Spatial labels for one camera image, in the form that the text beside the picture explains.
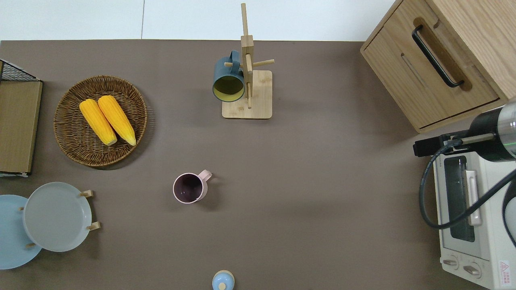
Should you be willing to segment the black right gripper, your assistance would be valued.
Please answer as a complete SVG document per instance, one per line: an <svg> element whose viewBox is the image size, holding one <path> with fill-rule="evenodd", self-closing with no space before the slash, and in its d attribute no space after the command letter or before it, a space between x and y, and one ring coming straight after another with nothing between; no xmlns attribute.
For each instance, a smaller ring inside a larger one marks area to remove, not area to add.
<svg viewBox="0 0 516 290"><path fill-rule="evenodd" d="M474 137L488 133L494 134L492 140L485 140L478 143L470 143L455 147L454 154L474 152L483 159L491 162L502 161L502 145L499 144L497 137L498 117L502 108L489 110L479 114L473 119L468 130L460 130L448 133L449 136L458 137L459 139L466 137ZM414 155L416 157L433 156L444 147L445 141L441 136L435 136L427 139L417 140L414 143Z"/></svg>

